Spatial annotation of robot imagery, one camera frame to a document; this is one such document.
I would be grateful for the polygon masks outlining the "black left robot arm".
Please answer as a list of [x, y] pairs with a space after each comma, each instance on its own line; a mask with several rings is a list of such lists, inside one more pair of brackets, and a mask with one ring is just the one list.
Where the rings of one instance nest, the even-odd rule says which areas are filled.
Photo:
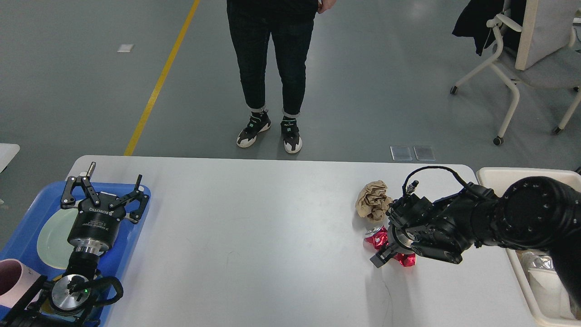
[[95, 166], [44, 188], [1, 250], [3, 327], [97, 327], [123, 297], [151, 191], [92, 185]]

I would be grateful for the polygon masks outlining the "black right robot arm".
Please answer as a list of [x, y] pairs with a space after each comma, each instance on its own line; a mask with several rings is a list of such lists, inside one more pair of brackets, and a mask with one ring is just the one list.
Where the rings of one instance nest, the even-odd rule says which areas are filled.
[[532, 176], [511, 184], [503, 195], [465, 182], [453, 195], [431, 202], [419, 198], [419, 184], [407, 177], [402, 195], [390, 204], [388, 244], [370, 261], [382, 267], [396, 254], [459, 264], [471, 246], [545, 251], [565, 290], [576, 304], [581, 298], [581, 195], [554, 178]]

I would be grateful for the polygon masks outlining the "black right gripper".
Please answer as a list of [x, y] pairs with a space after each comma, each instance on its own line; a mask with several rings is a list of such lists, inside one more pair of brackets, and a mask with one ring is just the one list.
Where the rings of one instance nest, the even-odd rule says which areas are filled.
[[383, 267], [389, 260], [393, 259], [398, 253], [413, 253], [412, 244], [414, 240], [410, 239], [405, 232], [402, 232], [394, 226], [390, 226], [390, 244], [382, 246], [381, 249], [370, 258], [370, 261], [376, 268]]

